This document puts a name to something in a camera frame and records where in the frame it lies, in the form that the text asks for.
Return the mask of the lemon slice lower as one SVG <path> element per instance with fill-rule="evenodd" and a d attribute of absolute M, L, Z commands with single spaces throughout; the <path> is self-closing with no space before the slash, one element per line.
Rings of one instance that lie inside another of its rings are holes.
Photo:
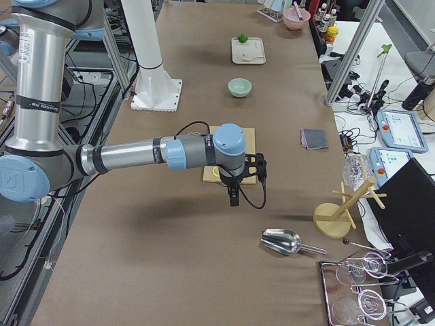
<path fill-rule="evenodd" d="M 213 167 L 212 173 L 215 177 L 219 177 L 220 176 L 219 168 L 217 166 Z"/>

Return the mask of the aluminium frame post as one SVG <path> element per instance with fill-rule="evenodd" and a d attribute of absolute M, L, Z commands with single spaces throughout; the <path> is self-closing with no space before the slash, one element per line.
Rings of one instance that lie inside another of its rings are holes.
<path fill-rule="evenodd" d="M 363 46 L 372 25 L 374 24 L 381 8 L 385 4 L 385 0 L 371 0 L 362 16 L 362 19 L 355 31 L 355 34 L 345 52 L 345 56 L 341 65 L 338 68 L 337 74 L 332 81 L 328 93 L 324 99 L 327 106 L 331 107 L 336 101 L 336 98 L 350 72 L 352 62 L 358 55 L 361 47 Z"/>

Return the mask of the teach pendant near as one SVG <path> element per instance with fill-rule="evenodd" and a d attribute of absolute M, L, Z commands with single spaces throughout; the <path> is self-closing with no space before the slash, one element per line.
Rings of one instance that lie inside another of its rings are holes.
<path fill-rule="evenodd" d="M 381 187 L 413 158 L 413 153 L 407 149 L 372 147 L 369 158 L 377 185 Z"/>

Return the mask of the grey folded cloth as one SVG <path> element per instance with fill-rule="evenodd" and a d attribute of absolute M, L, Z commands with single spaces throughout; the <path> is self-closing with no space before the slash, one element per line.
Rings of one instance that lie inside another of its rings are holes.
<path fill-rule="evenodd" d="M 300 144 L 309 150 L 329 148 L 326 132 L 318 129 L 303 128 L 300 131 Z"/>

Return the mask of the green lime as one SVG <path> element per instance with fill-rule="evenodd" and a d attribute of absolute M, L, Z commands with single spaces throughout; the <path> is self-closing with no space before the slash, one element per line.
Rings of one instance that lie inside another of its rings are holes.
<path fill-rule="evenodd" d="M 247 35 L 244 35 L 244 34 L 240 34 L 240 35 L 237 37 L 237 39 L 238 39 L 238 41 L 239 41 L 240 43 L 245 43 L 245 42 L 247 42 L 247 40 L 248 40 L 248 36 L 247 36 Z"/>

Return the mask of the mint green bowl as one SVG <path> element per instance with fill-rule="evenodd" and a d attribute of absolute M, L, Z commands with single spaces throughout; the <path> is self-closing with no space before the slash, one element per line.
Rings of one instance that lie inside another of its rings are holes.
<path fill-rule="evenodd" d="M 234 78 L 228 82 L 229 93 L 236 98 L 244 98 L 250 94 L 252 84 L 245 78 Z"/>

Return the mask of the black monitor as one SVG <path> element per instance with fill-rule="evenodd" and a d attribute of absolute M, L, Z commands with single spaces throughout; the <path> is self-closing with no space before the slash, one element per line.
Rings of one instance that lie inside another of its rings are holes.
<path fill-rule="evenodd" d="M 378 190 L 381 209 L 368 204 L 389 244 L 403 253 L 434 252 L 434 180 L 414 158 Z"/>

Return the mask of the teach pendant far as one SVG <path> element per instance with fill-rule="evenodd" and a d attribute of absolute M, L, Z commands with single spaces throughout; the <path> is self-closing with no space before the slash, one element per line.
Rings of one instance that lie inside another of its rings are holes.
<path fill-rule="evenodd" d="M 429 151 L 417 118 L 410 111 L 380 109 L 376 120 L 381 138 L 388 147 L 415 153 Z"/>

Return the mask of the wooden mug tree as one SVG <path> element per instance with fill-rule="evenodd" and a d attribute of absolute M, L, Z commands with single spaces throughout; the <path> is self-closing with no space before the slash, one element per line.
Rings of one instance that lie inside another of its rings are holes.
<path fill-rule="evenodd" d="M 354 193 L 347 194 L 335 192 L 342 197 L 342 204 L 337 205 L 326 202 L 315 207 L 313 211 L 313 223 L 323 234 L 331 238 L 344 238 L 351 229 L 356 229 L 356 224 L 351 216 L 349 209 L 361 198 L 374 199 L 381 209 L 385 209 L 382 198 L 386 198 L 386 193 L 377 194 L 372 186 L 375 184 L 374 177 L 368 177 Z"/>

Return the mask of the black water bottle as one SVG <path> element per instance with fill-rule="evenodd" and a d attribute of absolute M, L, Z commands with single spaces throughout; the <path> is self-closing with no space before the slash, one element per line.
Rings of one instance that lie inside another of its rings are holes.
<path fill-rule="evenodd" d="M 402 102 L 402 108 L 412 111 L 434 89 L 434 76 L 429 75 L 420 80 L 412 92 Z"/>

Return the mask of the white ceramic spoon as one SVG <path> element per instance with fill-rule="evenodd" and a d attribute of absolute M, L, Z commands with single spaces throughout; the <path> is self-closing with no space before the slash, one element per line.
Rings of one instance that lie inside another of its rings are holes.
<path fill-rule="evenodd" d="M 241 62 L 254 62 L 255 64 L 262 64 L 265 62 L 265 57 L 256 56 L 256 57 L 248 58 L 248 57 L 243 56 L 240 58 L 240 61 Z"/>

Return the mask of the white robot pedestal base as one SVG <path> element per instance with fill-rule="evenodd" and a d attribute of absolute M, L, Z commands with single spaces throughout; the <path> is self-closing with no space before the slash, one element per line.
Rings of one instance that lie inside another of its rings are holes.
<path fill-rule="evenodd" d="M 122 8 L 139 65 L 131 108 L 177 111 L 183 82 L 165 71 L 151 2 L 126 0 Z"/>

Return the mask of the pink bowl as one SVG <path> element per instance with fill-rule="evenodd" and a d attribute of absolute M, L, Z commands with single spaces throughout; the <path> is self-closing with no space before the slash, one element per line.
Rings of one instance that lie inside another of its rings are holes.
<path fill-rule="evenodd" d="M 291 31 L 298 31 L 302 29 L 305 25 L 308 25 L 308 21 L 311 18 L 310 13 L 304 9 L 300 9 L 300 14 L 302 16 L 302 20 L 299 19 L 298 13 L 294 7 L 284 10 L 284 25 Z"/>

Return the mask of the beige serving tray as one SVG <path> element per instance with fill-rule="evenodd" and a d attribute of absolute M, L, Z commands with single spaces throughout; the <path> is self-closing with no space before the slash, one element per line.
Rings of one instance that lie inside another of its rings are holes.
<path fill-rule="evenodd" d="M 237 37 L 233 37 L 231 39 L 231 52 L 232 52 L 232 62 L 234 64 L 262 65 L 262 64 L 255 64 L 254 62 L 241 62 L 240 58 L 243 56 L 248 58 L 263 56 L 265 57 L 265 62 L 266 62 L 266 54 L 264 51 L 263 40 L 259 37 L 250 37 L 245 43 L 240 43 Z"/>

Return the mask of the metal scoop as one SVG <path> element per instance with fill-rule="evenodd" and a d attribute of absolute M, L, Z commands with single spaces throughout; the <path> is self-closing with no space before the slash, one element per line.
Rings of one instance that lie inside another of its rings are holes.
<path fill-rule="evenodd" d="M 283 255 L 294 255 L 299 251 L 309 251 L 320 255 L 328 254 L 325 249 L 303 244 L 300 235 L 289 229 L 266 229 L 262 233 L 260 242 Z"/>

